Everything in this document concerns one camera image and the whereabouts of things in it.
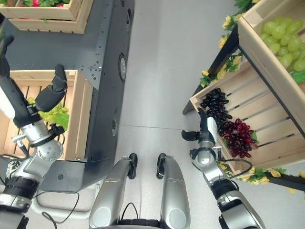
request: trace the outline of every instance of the fruit stand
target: fruit stand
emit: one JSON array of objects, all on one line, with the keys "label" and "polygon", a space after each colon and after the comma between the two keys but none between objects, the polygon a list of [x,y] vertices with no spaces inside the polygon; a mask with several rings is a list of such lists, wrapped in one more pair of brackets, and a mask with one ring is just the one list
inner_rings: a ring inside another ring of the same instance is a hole
[{"label": "fruit stand", "polygon": [[[305,160],[305,94],[290,70],[283,66],[283,58],[277,58],[271,44],[267,46],[266,41],[260,38],[266,22],[279,16],[292,17],[291,21],[305,21],[304,11],[305,2],[301,0],[261,0],[243,14],[208,70],[208,75],[215,78],[237,49],[247,61],[238,72],[228,73],[207,87],[199,85],[183,111],[186,114],[202,107],[203,99],[213,89],[220,88],[229,100],[224,106],[232,121],[239,118],[256,131],[258,149],[252,148],[252,156],[245,158],[256,167],[280,167]],[[304,42],[304,25],[298,29]],[[225,159],[236,156],[232,154],[232,146],[221,136],[219,139]],[[245,169],[242,163],[231,162],[229,166],[234,173]]]}]

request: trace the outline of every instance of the black metal frame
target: black metal frame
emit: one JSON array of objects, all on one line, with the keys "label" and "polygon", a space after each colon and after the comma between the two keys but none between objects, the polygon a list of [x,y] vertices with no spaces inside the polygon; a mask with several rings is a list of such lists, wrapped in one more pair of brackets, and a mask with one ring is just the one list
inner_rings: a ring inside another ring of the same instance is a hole
[{"label": "black metal frame", "polygon": [[[255,66],[253,61],[249,58],[247,53],[243,50],[243,48],[239,44],[239,37],[238,37],[238,26],[236,25],[234,29],[232,30],[232,33],[228,37],[228,40],[224,44],[223,48],[218,53],[217,57],[213,61],[211,67],[208,70],[209,76],[211,77],[211,80],[215,79],[217,73],[221,69],[221,67],[226,63],[226,61],[229,59],[229,57],[234,53],[237,49],[241,51],[241,53],[246,57],[246,59],[249,61],[249,63],[252,65],[252,67],[256,70],[258,75],[261,77],[261,79],[264,81],[264,83],[267,85],[269,90],[272,92],[272,94],[276,97],[278,102],[281,104],[281,106],[284,108],[284,110],[287,112],[295,126],[298,128],[302,136],[305,138],[305,133],[302,130],[302,128],[299,126],[299,124],[296,122],[290,111],[287,109],[285,104],[281,101],[279,96],[275,93],[274,89],[270,86],[269,82],[265,79],[264,75],[258,70],[258,68]],[[204,87],[199,85],[193,95],[200,92]],[[183,109],[183,114],[186,115],[188,112],[194,110],[194,107],[189,101],[185,108]],[[271,183],[287,186],[295,189],[299,189],[302,191],[305,191],[305,178],[302,177],[294,177],[289,175],[282,175],[279,178],[273,177],[271,174],[269,174],[268,178],[270,179]]]}]

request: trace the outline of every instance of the grape bunch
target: grape bunch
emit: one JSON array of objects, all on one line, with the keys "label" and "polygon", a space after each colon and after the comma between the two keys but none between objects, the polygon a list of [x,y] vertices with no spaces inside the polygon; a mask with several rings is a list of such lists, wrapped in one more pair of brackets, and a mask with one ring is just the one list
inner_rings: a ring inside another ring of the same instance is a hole
[{"label": "grape bunch", "polygon": [[232,157],[238,155],[240,158],[251,157],[248,151],[258,148],[255,144],[256,140],[251,138],[254,131],[250,130],[250,126],[239,118],[235,120],[235,123],[231,121],[223,123],[218,133],[227,140],[227,147],[230,149]]},{"label": "grape bunch", "polygon": [[302,20],[277,17],[263,25],[261,39],[288,72],[305,70],[305,43],[297,34],[303,24]]},{"label": "grape bunch", "polygon": [[232,119],[232,116],[228,114],[224,106],[228,102],[229,100],[225,98],[225,93],[220,88],[216,88],[206,95],[206,98],[203,99],[200,105],[204,109],[209,107],[206,115],[213,117],[217,126],[220,127],[227,119]]}]

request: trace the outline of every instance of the yellow flower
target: yellow flower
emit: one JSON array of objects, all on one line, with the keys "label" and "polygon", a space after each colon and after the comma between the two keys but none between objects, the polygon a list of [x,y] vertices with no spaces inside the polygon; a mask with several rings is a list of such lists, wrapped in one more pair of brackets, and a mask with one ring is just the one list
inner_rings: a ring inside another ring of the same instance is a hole
[{"label": "yellow flower", "polygon": [[254,166],[250,169],[249,173],[251,173],[251,174],[255,173],[255,167]]},{"label": "yellow flower", "polygon": [[224,78],[224,76],[226,75],[226,71],[225,71],[225,69],[221,69],[218,73],[217,73],[217,78],[219,79],[219,80],[221,80],[221,79],[223,79]]},{"label": "yellow flower", "polygon": [[225,22],[223,24],[223,28],[225,29],[230,23],[231,23],[231,16],[228,15],[225,17]]},{"label": "yellow flower", "polygon": [[203,70],[203,71],[202,71],[202,75],[206,75],[206,76],[208,76],[208,75],[209,75],[209,73],[208,73],[206,70]]},{"label": "yellow flower", "polygon": [[240,61],[242,61],[242,56],[235,56],[233,60],[233,65],[238,64]]},{"label": "yellow flower", "polygon": [[218,42],[219,48],[222,48],[222,47],[224,46],[224,44],[225,44],[225,42],[227,41],[227,39],[228,39],[228,37],[225,36],[225,37],[223,37],[223,38],[221,38],[221,39],[219,40],[219,42]]},{"label": "yellow flower", "polygon": [[225,166],[225,165],[220,165],[220,168],[221,168],[222,170],[226,170],[226,169],[227,169],[227,166]]},{"label": "yellow flower", "polygon": [[263,185],[267,184],[270,180],[267,177],[263,177],[259,180]]},{"label": "yellow flower", "polygon": [[240,65],[237,65],[237,68],[234,70],[234,72],[237,72],[240,69]]},{"label": "yellow flower", "polygon": [[281,177],[281,174],[280,174],[280,172],[279,171],[276,171],[275,169],[271,169],[271,175],[273,176],[273,177]]},{"label": "yellow flower", "polygon": [[245,176],[245,177],[242,177],[242,180],[243,180],[244,182],[246,182],[247,179],[249,179],[249,178],[250,178],[250,176]]},{"label": "yellow flower", "polygon": [[258,182],[258,180],[254,180],[254,181],[251,181],[250,184],[259,185],[259,182]]},{"label": "yellow flower", "polygon": [[296,189],[294,189],[294,188],[288,187],[287,189],[288,189],[289,192],[291,192],[292,194],[296,193]]},{"label": "yellow flower", "polygon": [[237,14],[236,16],[233,16],[234,21],[237,21],[242,15],[241,14]]},{"label": "yellow flower", "polygon": [[305,178],[305,172],[301,171],[299,176]]}]

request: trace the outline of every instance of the green grape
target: green grape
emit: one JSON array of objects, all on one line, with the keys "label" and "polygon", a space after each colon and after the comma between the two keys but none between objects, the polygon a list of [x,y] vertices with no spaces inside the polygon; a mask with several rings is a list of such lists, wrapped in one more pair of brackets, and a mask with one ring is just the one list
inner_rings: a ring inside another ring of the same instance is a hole
[{"label": "green grape", "polygon": [[293,38],[290,40],[290,42],[288,43],[288,50],[293,52],[296,50],[299,50],[301,48],[302,45],[302,40],[301,38]]},{"label": "green grape", "polygon": [[280,50],[281,46],[279,43],[273,43],[272,45],[269,46],[269,49],[273,54],[276,54]]},{"label": "green grape", "polygon": [[268,34],[271,34],[275,28],[276,23],[274,21],[268,21],[263,25],[263,31]]},{"label": "green grape", "polygon": [[294,21],[291,23],[291,25],[288,26],[286,33],[287,34],[294,34],[296,32],[298,32],[298,30],[300,28],[302,28],[303,26],[303,21],[302,20],[298,20],[298,21]]},{"label": "green grape", "polygon": [[294,52],[291,52],[292,54],[292,58],[293,60],[297,60],[299,58],[299,56],[301,55],[301,51],[300,50],[297,50],[297,51],[294,51]]},{"label": "green grape", "polygon": [[270,45],[272,45],[273,43],[277,43],[277,39],[275,39],[274,37],[270,36],[268,38],[265,39],[265,44],[269,47]]},{"label": "green grape", "polygon": [[287,47],[281,47],[280,50],[277,52],[277,54],[279,56],[284,56],[288,53],[289,53],[289,51],[288,51]]},{"label": "green grape", "polygon": [[289,41],[290,41],[291,37],[289,35],[284,35],[282,38],[281,38],[281,45],[282,46],[286,46]]},{"label": "green grape", "polygon": [[283,17],[279,16],[279,17],[276,17],[276,18],[275,18],[274,22],[275,22],[277,25],[279,25],[280,22],[281,22],[282,20],[283,20]]},{"label": "green grape", "polygon": [[305,50],[301,51],[301,54],[299,55],[299,60],[305,60]]},{"label": "green grape", "polygon": [[265,32],[263,32],[263,33],[260,35],[260,37],[261,37],[261,39],[262,39],[263,41],[265,41],[266,38],[270,37],[270,35],[267,34],[267,33],[265,33]]},{"label": "green grape", "polygon": [[292,18],[283,18],[283,20],[280,22],[280,26],[284,27],[285,29],[288,28],[289,25],[292,23]]},{"label": "green grape", "polygon": [[294,63],[294,70],[296,72],[301,72],[305,70],[305,60],[297,60]]},{"label": "green grape", "polygon": [[282,56],[280,62],[284,66],[284,68],[287,69],[292,63],[292,55],[290,53],[285,54],[284,56]]},{"label": "green grape", "polygon": [[282,26],[276,26],[272,31],[272,36],[276,39],[281,39],[285,35],[285,28]]}]

